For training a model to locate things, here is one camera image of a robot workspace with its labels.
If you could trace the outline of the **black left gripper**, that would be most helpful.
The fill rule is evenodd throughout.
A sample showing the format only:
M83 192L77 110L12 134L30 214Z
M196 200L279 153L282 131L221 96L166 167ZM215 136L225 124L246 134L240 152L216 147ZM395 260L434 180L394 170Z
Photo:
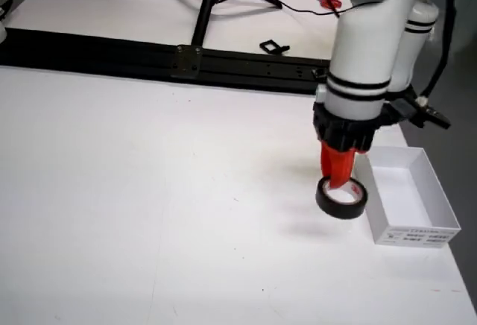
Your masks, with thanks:
M396 124L396 110L387 104L374 119L357 121L343 119L326 110L324 103L314 103L313 125L321 142L322 175L329 178L332 189L342 187L352 174L355 150L367 152L375 132Z

